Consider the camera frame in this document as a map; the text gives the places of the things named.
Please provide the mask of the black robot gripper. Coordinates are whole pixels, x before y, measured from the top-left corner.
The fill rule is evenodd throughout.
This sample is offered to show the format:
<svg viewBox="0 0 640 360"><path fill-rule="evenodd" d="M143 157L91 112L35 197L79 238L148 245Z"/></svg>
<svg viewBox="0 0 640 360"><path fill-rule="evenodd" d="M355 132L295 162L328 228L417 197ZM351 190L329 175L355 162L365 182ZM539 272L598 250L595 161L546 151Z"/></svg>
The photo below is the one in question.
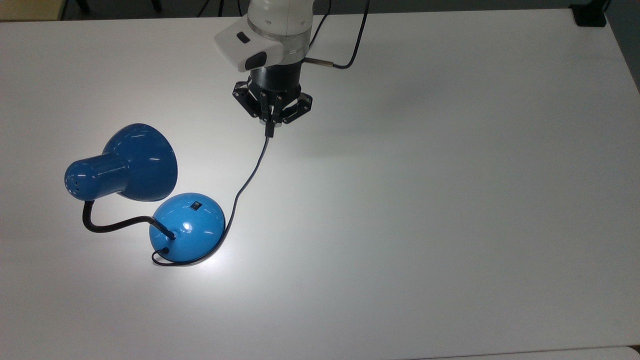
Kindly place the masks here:
<svg viewBox="0 0 640 360"><path fill-rule="evenodd" d="M275 128L292 123L313 107L313 97L300 86L301 70L302 64L260 67L250 71L249 81L233 87L233 98L250 117L262 122L268 139L274 137Z"/></svg>

